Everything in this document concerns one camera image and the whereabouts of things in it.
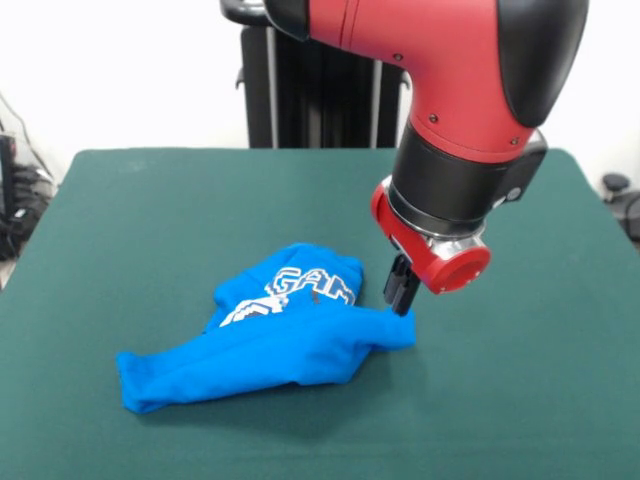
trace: metal bolt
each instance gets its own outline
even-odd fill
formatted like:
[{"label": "metal bolt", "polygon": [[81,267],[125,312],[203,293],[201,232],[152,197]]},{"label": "metal bolt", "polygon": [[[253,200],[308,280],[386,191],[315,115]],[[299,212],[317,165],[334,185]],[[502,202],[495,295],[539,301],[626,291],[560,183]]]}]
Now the metal bolt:
[{"label": "metal bolt", "polygon": [[518,198],[520,196],[520,194],[522,194],[522,189],[520,187],[516,187],[516,188],[512,189],[509,193],[507,193],[507,200],[512,202],[516,198]]}]

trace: green table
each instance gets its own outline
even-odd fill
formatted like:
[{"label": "green table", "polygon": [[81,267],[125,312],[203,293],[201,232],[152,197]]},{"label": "green table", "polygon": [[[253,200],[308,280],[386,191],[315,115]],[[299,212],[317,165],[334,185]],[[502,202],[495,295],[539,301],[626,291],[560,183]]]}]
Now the green table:
[{"label": "green table", "polygon": [[0,296],[0,478],[639,478],[640,263],[562,152],[492,214],[481,280],[421,291],[416,348],[346,386],[120,406],[116,352],[198,335],[215,286],[290,243],[361,258],[382,308],[392,157],[80,154]]}]

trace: white wall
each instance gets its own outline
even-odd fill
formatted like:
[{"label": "white wall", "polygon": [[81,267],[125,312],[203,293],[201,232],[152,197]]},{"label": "white wall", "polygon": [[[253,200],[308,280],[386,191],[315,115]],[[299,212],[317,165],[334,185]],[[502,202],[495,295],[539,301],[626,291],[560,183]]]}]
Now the white wall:
[{"label": "white wall", "polygon": [[[10,19],[0,91],[58,175],[85,148],[247,145],[234,90],[241,27],[218,0],[0,0],[0,13]],[[636,0],[591,0],[583,48],[543,129],[593,185],[619,170],[640,186],[638,25]]]}]

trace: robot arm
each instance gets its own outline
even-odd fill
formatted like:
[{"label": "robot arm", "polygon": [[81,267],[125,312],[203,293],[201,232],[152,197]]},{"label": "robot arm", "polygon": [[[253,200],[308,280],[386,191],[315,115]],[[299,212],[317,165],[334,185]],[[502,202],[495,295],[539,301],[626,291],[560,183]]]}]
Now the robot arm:
[{"label": "robot arm", "polygon": [[409,122],[374,217],[401,254],[385,297],[458,290],[487,267],[485,217],[519,200],[546,153],[535,130],[576,56],[588,0],[266,0],[272,23],[396,64]]}]

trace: blue t-shirt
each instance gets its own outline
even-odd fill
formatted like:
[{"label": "blue t-shirt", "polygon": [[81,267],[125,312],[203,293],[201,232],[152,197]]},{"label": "blue t-shirt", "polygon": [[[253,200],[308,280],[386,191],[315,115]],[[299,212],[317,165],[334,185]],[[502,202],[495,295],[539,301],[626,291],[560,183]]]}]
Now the blue t-shirt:
[{"label": "blue t-shirt", "polygon": [[308,244],[280,250],[220,285],[194,340],[120,353],[124,406],[147,413],[286,383],[346,383],[373,350],[415,344],[414,317],[355,307],[359,260]]}]

